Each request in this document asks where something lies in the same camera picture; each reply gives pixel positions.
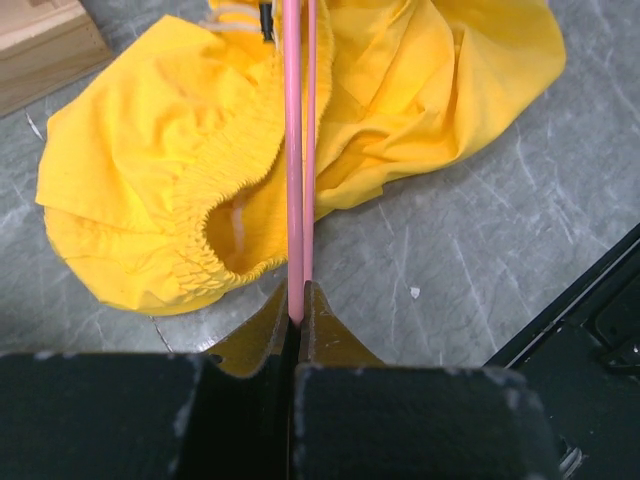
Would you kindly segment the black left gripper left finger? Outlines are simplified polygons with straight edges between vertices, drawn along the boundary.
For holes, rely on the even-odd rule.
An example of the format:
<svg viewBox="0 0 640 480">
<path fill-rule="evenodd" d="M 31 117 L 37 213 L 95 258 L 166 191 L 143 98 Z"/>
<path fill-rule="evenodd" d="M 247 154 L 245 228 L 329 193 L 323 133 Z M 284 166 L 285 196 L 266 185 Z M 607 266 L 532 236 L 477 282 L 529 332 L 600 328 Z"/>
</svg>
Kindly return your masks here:
<svg viewBox="0 0 640 480">
<path fill-rule="evenodd" d="M 203 353 L 5 352 L 5 479 L 285 479 L 287 289 Z"/>
</svg>

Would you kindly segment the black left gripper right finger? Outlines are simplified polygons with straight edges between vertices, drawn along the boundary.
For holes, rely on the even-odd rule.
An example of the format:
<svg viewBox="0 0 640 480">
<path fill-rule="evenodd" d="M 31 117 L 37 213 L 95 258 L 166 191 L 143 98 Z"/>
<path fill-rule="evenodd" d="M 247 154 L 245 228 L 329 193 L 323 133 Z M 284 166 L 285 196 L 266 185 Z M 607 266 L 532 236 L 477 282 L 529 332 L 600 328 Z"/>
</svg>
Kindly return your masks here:
<svg viewBox="0 0 640 480">
<path fill-rule="evenodd" d="M 394 367 L 305 287 L 292 405 L 296 479 L 557 479 L 556 438 L 525 377 L 497 367 Z"/>
</svg>

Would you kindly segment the yellow shorts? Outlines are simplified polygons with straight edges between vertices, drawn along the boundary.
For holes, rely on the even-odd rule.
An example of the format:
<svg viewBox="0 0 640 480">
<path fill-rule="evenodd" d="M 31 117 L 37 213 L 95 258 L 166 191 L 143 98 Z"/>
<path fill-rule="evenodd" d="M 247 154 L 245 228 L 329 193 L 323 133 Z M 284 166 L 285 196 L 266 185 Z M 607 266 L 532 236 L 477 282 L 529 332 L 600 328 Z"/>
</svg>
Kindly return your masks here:
<svg viewBox="0 0 640 480">
<path fill-rule="evenodd" d="M 215 1 L 165 16 L 48 121 L 36 200 L 53 250 L 101 302 L 208 306 L 287 259 L 284 67 Z M 315 214 L 495 140 L 562 73 L 543 1 L 321 1 Z"/>
</svg>

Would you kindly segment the wooden hanger rack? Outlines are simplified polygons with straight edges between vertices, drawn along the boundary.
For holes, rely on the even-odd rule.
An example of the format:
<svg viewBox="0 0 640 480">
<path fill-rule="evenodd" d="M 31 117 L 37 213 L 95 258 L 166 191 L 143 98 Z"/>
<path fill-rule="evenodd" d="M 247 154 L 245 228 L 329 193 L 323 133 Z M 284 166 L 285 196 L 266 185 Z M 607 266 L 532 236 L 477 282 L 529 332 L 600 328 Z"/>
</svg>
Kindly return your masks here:
<svg viewBox="0 0 640 480">
<path fill-rule="evenodd" d="M 81 2 L 1 2 L 3 116 L 96 71 L 112 58 Z"/>
</svg>

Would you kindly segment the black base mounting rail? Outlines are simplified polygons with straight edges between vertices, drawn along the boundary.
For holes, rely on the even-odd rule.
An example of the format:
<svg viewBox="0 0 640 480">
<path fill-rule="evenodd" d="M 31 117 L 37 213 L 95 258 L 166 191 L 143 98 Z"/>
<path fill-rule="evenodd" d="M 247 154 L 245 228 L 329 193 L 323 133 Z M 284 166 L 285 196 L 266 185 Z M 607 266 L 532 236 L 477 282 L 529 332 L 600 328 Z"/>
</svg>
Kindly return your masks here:
<svg viewBox="0 0 640 480">
<path fill-rule="evenodd" d="M 639 230 L 489 359 L 545 407 L 565 479 L 639 476 Z"/>
</svg>

